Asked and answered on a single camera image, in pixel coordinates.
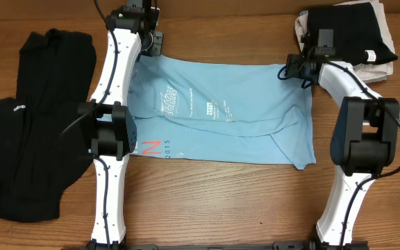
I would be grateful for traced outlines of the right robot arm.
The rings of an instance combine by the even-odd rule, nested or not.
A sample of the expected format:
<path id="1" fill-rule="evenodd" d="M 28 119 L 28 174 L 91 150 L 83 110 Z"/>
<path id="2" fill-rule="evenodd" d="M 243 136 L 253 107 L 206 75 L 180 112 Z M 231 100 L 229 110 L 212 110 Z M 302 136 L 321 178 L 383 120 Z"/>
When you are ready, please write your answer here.
<path id="1" fill-rule="evenodd" d="M 368 249 L 353 240 L 353 226 L 374 181 L 400 172 L 400 105 L 383 98 L 337 58 L 333 30 L 321 29 L 315 46 L 304 40 L 278 78 L 297 78 L 302 88 L 319 85 L 340 108 L 330 143 L 335 177 L 322 216 L 304 242 L 275 242 L 274 249 Z"/>

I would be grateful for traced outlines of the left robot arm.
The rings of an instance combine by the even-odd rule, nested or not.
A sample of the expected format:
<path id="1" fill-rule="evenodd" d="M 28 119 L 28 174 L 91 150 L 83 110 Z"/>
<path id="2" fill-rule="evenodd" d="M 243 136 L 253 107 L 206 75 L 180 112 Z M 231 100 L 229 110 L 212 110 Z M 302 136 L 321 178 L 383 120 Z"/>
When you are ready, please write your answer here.
<path id="1" fill-rule="evenodd" d="M 124 182 L 137 127 L 127 106 L 133 70 L 140 56 L 159 56 L 156 1 L 127 1 L 105 16 L 108 46 L 101 76 L 88 102 L 78 107 L 79 126 L 97 174 L 96 213 L 86 249 L 124 249 Z"/>

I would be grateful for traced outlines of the light blue t-shirt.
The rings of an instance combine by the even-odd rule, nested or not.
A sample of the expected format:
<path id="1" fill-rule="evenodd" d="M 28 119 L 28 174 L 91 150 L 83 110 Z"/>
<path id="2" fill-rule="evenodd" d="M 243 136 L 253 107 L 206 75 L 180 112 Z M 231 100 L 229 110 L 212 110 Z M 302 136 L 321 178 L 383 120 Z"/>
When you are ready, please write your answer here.
<path id="1" fill-rule="evenodd" d="M 128 91 L 135 154 L 297 169 L 315 163 L 312 92 L 279 79 L 280 70 L 141 58 Z"/>

